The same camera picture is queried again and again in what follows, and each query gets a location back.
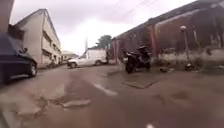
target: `asphalt road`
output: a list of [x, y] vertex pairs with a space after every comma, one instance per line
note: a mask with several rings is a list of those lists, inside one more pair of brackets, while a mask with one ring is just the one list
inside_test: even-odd
[[0, 91], [24, 128], [223, 128], [224, 75], [61, 67]]

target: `white van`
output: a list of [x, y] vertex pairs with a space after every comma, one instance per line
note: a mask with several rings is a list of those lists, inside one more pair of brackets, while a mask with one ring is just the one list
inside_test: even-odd
[[67, 65], [70, 68], [75, 68], [77, 66], [99, 66], [104, 63], [107, 63], [106, 50], [88, 50], [82, 56], [69, 60]]

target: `motorcycle wheel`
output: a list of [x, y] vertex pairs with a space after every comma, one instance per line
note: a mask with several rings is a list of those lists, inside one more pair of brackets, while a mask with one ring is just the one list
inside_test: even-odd
[[145, 66], [146, 70], [147, 71], [150, 71], [151, 70], [151, 64], [150, 63], [147, 63], [146, 66]]
[[134, 71], [134, 65], [132, 65], [132, 64], [126, 64], [126, 65], [125, 65], [125, 70], [126, 70], [126, 72], [127, 72], [128, 74], [133, 73], [133, 71]]

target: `white line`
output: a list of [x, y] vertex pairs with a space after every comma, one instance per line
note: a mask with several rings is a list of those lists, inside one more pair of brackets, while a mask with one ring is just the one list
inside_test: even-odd
[[112, 91], [112, 90], [106, 89], [106, 88], [103, 87], [102, 85], [94, 84], [94, 86], [95, 86], [97, 89], [103, 91], [103, 92], [104, 92], [106, 95], [108, 95], [108, 96], [117, 96], [117, 92], [114, 92], [114, 91]]

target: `cloudy sky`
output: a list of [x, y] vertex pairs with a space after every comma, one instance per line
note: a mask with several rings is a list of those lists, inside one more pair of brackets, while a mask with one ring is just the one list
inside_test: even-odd
[[132, 27], [194, 0], [15, 0], [10, 23], [39, 8], [49, 11], [62, 50], [82, 54], [102, 35], [117, 36]]

